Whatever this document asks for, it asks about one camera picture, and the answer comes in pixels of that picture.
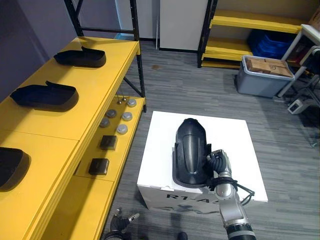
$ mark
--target white box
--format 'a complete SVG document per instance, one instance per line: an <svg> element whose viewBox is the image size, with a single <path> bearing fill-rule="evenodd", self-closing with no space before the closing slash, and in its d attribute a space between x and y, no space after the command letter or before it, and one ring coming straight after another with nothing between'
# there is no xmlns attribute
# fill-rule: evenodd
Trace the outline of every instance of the white box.
<svg viewBox="0 0 320 240"><path fill-rule="evenodd" d="M172 177L176 132L184 119L193 118L204 127L212 151L228 155L232 178L255 192L248 206L268 202L254 146L245 120L154 111L144 148L138 188L148 209L188 215L210 216L219 212L215 192L207 187L186 188ZM248 193L238 189L240 200Z"/></svg>

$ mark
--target yellow shelving unit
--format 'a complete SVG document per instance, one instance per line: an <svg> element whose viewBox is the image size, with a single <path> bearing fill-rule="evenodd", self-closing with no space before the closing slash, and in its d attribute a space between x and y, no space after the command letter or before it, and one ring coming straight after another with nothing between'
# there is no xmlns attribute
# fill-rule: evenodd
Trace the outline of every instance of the yellow shelving unit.
<svg viewBox="0 0 320 240"><path fill-rule="evenodd" d="M304 23L305 21L295 18L218 9L211 20L210 28L221 25L297 34Z"/></svg>
<svg viewBox="0 0 320 240"><path fill-rule="evenodd" d="M245 40L209 37L203 58L241 61L243 55L252 55Z"/></svg>
<svg viewBox="0 0 320 240"><path fill-rule="evenodd" d="M0 239L40 240L44 232L56 231L62 239L91 240L98 239L102 231L146 102L144 97L129 96L137 105L127 109L125 104L114 106L114 97L134 57L141 53L138 41L98 37L76 37L62 51L80 50L81 46L105 51L105 65L65 66L52 58L19 86L44 85L45 81L73 86L79 99L72 109L35 110L17 105L9 96L0 103L0 147L21 149L31 157L19 185L0 192ZM119 116L111 120L110 131L104 132L98 127L111 103ZM114 135L112 127L117 120L121 123L123 111L133 113L133 119L126 122L129 131L118 136L117 154L105 153L110 159L106 179L91 178L83 165L97 157L92 142L102 134Z"/></svg>
<svg viewBox="0 0 320 240"><path fill-rule="evenodd" d="M295 18L217 9L214 11L213 18L208 23L208 31L211 30L212 26L219 25L297 34L301 29L301 24L304 23L305 21ZM245 40L215 37L207 39L207 44L203 48L204 52L200 52L200 55L198 55L198 67L235 68L235 63L217 63L204 58L241 61L243 55L252 55L250 47Z"/></svg>
<svg viewBox="0 0 320 240"><path fill-rule="evenodd" d="M108 127L98 127L81 158L80 164L75 172L76 176L118 182L145 102L144 98L141 97L130 96L128 98L136 100L137 104L135 107L129 107L126 104L119 105L117 104L118 98L115 97L113 99L109 109L116 110L117 115L109 119L110 125ZM124 112L132 113L132 120L124 121L121 118ZM126 134L117 133L116 128L119 124L127 125L128 132ZM103 135L116 136L117 144L115 150L102 150L99 148ZM88 171L92 158L109 159L109 167L106 175L92 176L89 174Z"/></svg>
<svg viewBox="0 0 320 240"><path fill-rule="evenodd" d="M116 97L113 99L109 109L116 110L117 116L110 119L108 127L99 127L96 130L53 213L42 240L99 239L145 103L144 98L129 98L136 99L135 107L119 105L118 99ZM124 112L131 112L132 120L123 121L121 115ZM126 134L116 132L119 124L127 125ZM99 148L103 135L117 137L115 150ZM92 158L109 159L106 175L92 176L88 173Z"/></svg>

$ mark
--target black curved cover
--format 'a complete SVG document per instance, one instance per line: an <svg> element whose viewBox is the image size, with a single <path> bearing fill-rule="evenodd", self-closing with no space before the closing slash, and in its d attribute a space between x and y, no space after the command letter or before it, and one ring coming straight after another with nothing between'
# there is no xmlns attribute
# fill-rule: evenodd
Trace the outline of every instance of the black curved cover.
<svg viewBox="0 0 320 240"><path fill-rule="evenodd" d="M71 65L78 67L99 68L106 63L106 54L104 51L81 47L82 51L68 50L54 55L54 59L62 65Z"/></svg>
<svg viewBox="0 0 320 240"><path fill-rule="evenodd" d="M193 118L183 121L176 132L173 153L173 181L186 188L201 188L207 185L208 176L203 167L211 144L207 145L206 131Z"/></svg>
<svg viewBox="0 0 320 240"><path fill-rule="evenodd" d="M38 110L65 112L78 102L75 87L49 81L45 85L29 85L16 89L10 97L19 105Z"/></svg>
<svg viewBox="0 0 320 240"><path fill-rule="evenodd" d="M0 192L16 187L30 166L28 154L17 148L0 147Z"/></svg>

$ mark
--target floor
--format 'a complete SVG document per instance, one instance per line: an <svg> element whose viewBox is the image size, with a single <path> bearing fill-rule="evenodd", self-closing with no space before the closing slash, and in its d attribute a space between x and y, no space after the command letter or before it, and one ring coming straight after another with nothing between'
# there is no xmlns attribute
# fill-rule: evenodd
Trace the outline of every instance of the floor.
<svg viewBox="0 0 320 240"><path fill-rule="evenodd" d="M258 240L319 239L319 147L310 143L317 134L305 128L287 105L269 98L239 94L236 70L197 68L194 53L155 50L153 42L141 43L147 113L141 119L127 158L104 233L112 215L140 213L127 228L132 239L175 240L181 231L190 240L226 240L219 215L212 219L152 212L141 199L137 179L153 111L246 120L268 203L246 209ZM139 82L137 64L127 77ZM134 94L123 83L119 94Z"/></svg>

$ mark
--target yellow table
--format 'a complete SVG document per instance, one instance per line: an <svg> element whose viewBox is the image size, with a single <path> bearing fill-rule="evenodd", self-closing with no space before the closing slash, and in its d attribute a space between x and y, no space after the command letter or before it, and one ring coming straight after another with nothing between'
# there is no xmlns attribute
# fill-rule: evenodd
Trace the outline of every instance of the yellow table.
<svg viewBox="0 0 320 240"><path fill-rule="evenodd" d="M86 236L90 240L101 234L145 104L144 98L134 97L137 105L128 109L113 100L140 49L137 41L77 37L63 50L78 50L81 45L105 51L106 64L85 68L63 66L50 59L20 86L44 85L45 81L74 86L79 100L71 110L34 110L17 105L10 97L0 103L0 116L5 116L0 118L0 146L22 149L31 156L21 183L11 191L0 192L0 239L50 239L46 233L55 232L60 233L59 238L51 239ZM118 117L102 130L98 125L112 101ZM96 143L103 134L116 135L115 125L123 111L133 114L127 123L129 131L117 135L115 151L99 152ZM110 158L102 179L87 173L98 152Z"/></svg>

